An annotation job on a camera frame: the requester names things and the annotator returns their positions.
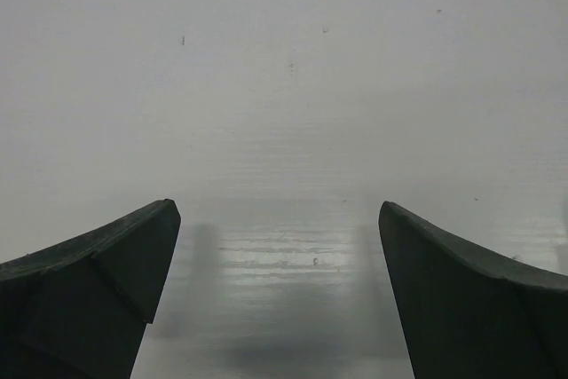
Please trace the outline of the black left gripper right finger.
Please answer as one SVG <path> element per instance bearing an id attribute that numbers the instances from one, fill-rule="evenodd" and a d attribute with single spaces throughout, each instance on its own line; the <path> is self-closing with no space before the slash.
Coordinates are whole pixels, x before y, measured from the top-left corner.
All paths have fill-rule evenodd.
<path id="1" fill-rule="evenodd" d="M 378 228 L 417 378 L 565 378 L 567 278 L 392 201 Z"/>

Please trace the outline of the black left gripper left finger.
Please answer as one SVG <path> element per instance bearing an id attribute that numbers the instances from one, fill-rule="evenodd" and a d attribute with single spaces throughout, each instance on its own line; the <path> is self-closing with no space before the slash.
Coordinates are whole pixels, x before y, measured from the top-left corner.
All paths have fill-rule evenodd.
<path id="1" fill-rule="evenodd" d="M 1 265 L 3 378 L 128 378 L 167 280 L 170 199 Z"/>

